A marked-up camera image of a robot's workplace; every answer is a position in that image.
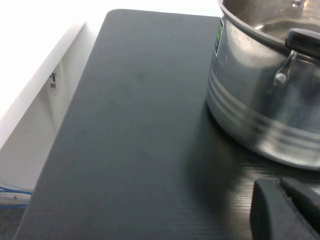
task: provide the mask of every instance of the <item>dark countertop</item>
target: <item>dark countertop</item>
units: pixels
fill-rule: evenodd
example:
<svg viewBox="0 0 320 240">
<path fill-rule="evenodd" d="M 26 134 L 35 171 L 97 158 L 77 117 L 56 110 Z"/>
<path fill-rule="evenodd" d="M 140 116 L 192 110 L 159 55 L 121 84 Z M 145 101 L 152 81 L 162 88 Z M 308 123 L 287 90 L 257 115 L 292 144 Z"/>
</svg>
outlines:
<svg viewBox="0 0 320 240">
<path fill-rule="evenodd" d="M 104 21 L 17 240 L 250 239 L 257 177 L 319 175 L 234 142 L 208 112 L 219 19 L 114 10 Z"/>
</svg>

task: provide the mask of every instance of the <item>white wall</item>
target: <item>white wall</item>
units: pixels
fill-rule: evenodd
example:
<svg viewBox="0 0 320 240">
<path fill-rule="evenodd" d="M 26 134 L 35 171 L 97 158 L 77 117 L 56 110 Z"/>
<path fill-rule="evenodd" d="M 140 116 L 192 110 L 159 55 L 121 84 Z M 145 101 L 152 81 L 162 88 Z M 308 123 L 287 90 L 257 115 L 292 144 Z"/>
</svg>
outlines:
<svg viewBox="0 0 320 240">
<path fill-rule="evenodd" d="M 214 0 L 101 2 L 103 1 L 87 1 L 86 24 L 56 68 L 60 77 L 60 82 L 57 83 L 60 88 L 59 96 L 51 94 L 50 83 L 47 82 L 0 150 L 0 186 L 34 189 L 107 12 L 113 9 L 136 9 L 203 16 L 221 15 Z"/>
</svg>

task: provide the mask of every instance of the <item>floor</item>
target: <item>floor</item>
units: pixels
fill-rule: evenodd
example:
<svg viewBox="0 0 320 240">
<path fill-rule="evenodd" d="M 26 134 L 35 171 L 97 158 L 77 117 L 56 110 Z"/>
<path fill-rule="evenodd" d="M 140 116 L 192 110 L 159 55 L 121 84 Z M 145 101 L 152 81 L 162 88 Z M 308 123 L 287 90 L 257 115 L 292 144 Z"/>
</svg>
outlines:
<svg viewBox="0 0 320 240">
<path fill-rule="evenodd" d="M 25 208 L 0 208 L 0 240 L 13 240 Z"/>
</svg>

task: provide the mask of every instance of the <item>silver pot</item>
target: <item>silver pot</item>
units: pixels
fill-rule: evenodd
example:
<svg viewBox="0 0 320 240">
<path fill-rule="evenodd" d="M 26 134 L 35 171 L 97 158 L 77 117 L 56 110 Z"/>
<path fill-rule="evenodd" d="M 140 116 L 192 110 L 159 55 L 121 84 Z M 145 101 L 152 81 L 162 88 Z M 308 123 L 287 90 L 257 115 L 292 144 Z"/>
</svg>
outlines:
<svg viewBox="0 0 320 240">
<path fill-rule="evenodd" d="M 320 170 L 320 0 L 218 0 L 207 102 L 222 128 L 281 163 Z"/>
</svg>

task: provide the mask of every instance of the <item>pot rim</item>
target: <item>pot rim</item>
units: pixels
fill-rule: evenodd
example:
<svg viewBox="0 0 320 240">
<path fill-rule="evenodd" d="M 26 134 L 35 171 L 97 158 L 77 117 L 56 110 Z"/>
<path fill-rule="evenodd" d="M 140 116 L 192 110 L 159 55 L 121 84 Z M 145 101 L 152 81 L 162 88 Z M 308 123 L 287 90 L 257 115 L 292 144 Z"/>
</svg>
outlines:
<svg viewBox="0 0 320 240">
<path fill-rule="evenodd" d="M 222 12 L 225 14 L 227 19 L 235 25 L 238 29 L 243 31 L 249 37 L 257 40 L 258 42 L 266 45 L 267 47 L 272 48 L 273 50 L 280 52 L 281 54 L 288 55 L 290 53 L 290 49 L 286 47 L 285 41 L 280 40 L 276 37 L 268 35 L 262 31 L 258 31 L 254 29 L 249 24 L 245 23 L 244 21 L 237 18 L 233 15 L 224 5 L 223 0 L 217 0 L 219 7 L 221 8 Z"/>
</svg>

